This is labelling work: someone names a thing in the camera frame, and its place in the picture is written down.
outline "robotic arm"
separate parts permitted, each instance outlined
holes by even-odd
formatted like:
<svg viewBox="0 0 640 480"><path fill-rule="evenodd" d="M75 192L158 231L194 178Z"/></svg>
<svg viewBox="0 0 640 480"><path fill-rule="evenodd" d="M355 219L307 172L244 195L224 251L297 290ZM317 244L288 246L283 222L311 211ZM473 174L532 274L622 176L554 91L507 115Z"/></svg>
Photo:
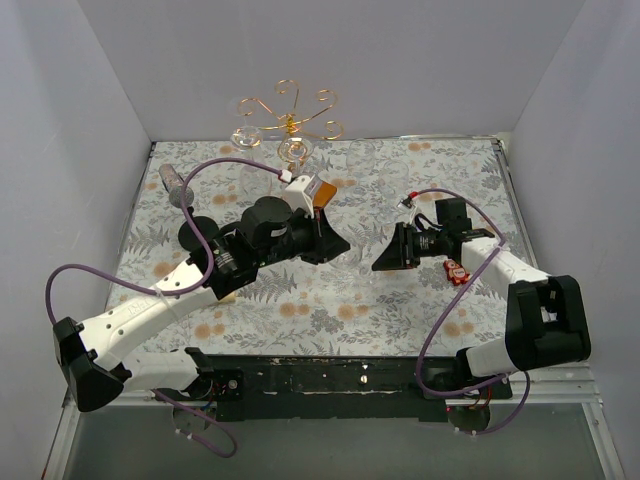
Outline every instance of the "robotic arm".
<svg viewBox="0 0 640 480"><path fill-rule="evenodd" d="M373 270L405 270L421 257L444 255L465 269L477 270L498 240L485 229L474 229L460 198L436 202L438 228L396 224L390 245ZM507 300L504 338L460 350L457 358L467 379L513 373L585 360L591 344L580 294L570 276L554 277L500 251L482 279ZM549 321L545 321L543 311Z"/></svg>
<svg viewBox="0 0 640 480"><path fill-rule="evenodd" d="M157 296L138 296L101 315L76 323L67 317L53 327L56 356L80 411L96 410L123 391L157 387L197 397L201 369L198 349L172 353L132 354L145 340L190 312L213 305L256 280L258 270L300 257L317 265L349 250L329 225L324 206L335 187L300 176L284 191L285 200L260 198L240 221L209 239L215 268L196 290L175 296L162 291L196 284L207 270L203 248L176 267L152 289Z"/></svg>

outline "table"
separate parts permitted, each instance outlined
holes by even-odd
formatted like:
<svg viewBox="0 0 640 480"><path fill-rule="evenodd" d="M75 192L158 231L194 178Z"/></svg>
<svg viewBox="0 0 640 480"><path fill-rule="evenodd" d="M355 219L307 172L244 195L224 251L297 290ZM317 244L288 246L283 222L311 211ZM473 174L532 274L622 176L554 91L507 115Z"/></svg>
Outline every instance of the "table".
<svg viewBox="0 0 640 480"><path fill-rule="evenodd" d="M347 183L349 144L318 142L311 161L323 177L339 187ZM276 147L277 142L264 143L265 161L282 165ZM157 143L117 275L151 285L187 256L177 240L184 218L168 202L158 175L160 165L171 163L186 176L206 159L242 153L230 142ZM331 222L346 218L366 239L363 262L367 265L384 250L393 232L392 225L377 226L370 214L380 201L370 189L375 187L386 159L400 159L409 167L407 192L439 186L477 202L506 234L507 248L528 260L505 174L489 139L386 139L379 141L370 178L362 179L365 187L355 189L356 193L339 194L327 207ZM210 216L220 225L239 218L251 205L239 188L240 169L240 165L216 165L193 180L196 215ZM279 194L275 187L272 194ZM433 200L440 197L423 195L418 203L433 218ZM482 224L475 212L470 211L470 216L474 225ZM205 353L223 354L416 355L455 290L445 278L440 259L423 259L421 267L412 271L378 272L373 285L359 284L355 272L293 260L262 269L257 281L237 294L234 304L194 312L138 351L166 352L194 346ZM114 286L109 308L130 295L130 291ZM429 354L452 355L462 347L501 336L505 311L504 300L486 285L475 285L444 324Z"/></svg>

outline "white wall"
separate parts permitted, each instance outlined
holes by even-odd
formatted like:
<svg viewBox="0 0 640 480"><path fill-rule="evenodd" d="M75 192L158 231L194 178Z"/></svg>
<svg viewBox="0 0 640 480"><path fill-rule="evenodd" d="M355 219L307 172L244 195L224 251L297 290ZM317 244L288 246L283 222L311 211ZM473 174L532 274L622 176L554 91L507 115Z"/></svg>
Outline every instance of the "white wall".
<svg viewBox="0 0 640 480"><path fill-rule="evenodd" d="M511 131L584 0L79 3L151 139L204 140L283 78L348 137Z"/></svg>
<svg viewBox="0 0 640 480"><path fill-rule="evenodd" d="M640 4L587 0L511 138L542 267L580 282L592 366L628 478L640 477Z"/></svg>
<svg viewBox="0 0 640 480"><path fill-rule="evenodd" d="M150 143L75 0L0 6L0 476L31 479L66 388L46 278L70 261L113 270ZM57 315L95 315L106 287L64 275Z"/></svg>

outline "floral tablecloth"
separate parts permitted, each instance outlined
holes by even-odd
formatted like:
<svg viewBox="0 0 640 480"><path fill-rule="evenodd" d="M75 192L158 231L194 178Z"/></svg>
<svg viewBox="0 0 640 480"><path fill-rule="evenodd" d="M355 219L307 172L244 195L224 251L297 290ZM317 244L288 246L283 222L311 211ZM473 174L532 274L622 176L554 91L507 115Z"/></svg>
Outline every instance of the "floral tablecloth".
<svg viewBox="0 0 640 480"><path fill-rule="evenodd" d="M349 141L317 143L309 164L341 188L327 207L327 215L336 223L347 218L351 230L364 239L363 262L370 265L393 232L392 226L381 227L372 221L371 213L380 200L370 195L370 189L375 188L379 169L387 159L402 160L409 167L407 192L439 186L477 202L506 233L508 248L526 260L524 239L489 140L378 142L370 178L361 179L356 188L349 185L345 166ZM272 165L279 164L276 146L275 142L263 146L266 162ZM239 154L229 142L156 144L118 267L119 277L151 285L187 257L177 239L184 218L169 204L158 176L159 166L171 163L186 176L206 159ZM240 169L234 164L213 166L193 180L196 215L210 216L219 225L239 218L251 204L243 198ZM281 188L276 184L273 195L279 195ZM434 197L439 194L419 198L419 205L432 218ZM470 216L474 225L482 224L475 212ZM109 308L131 295L114 286ZM139 351L194 346L205 353L224 354L415 355L454 295L442 259L422 259L416 270L378 272L373 283L361 282L355 273L329 265L286 261L262 269L256 282L237 292L235 303L194 312L141 345ZM505 302L478 282L450 315L429 353L450 355L502 335L505 312Z"/></svg>

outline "gray floor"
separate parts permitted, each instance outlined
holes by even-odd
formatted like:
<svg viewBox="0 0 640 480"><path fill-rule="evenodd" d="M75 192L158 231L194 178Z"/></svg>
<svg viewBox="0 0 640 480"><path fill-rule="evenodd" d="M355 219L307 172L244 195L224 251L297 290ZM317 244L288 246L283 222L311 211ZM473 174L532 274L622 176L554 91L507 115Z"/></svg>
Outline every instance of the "gray floor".
<svg viewBox="0 0 640 480"><path fill-rule="evenodd" d="M84 414L65 479L604 478L580 405L528 405L508 428L476 439L415 420L236 423L241 446L230 460L176 435L171 413ZM214 429L205 436L228 446Z"/></svg>

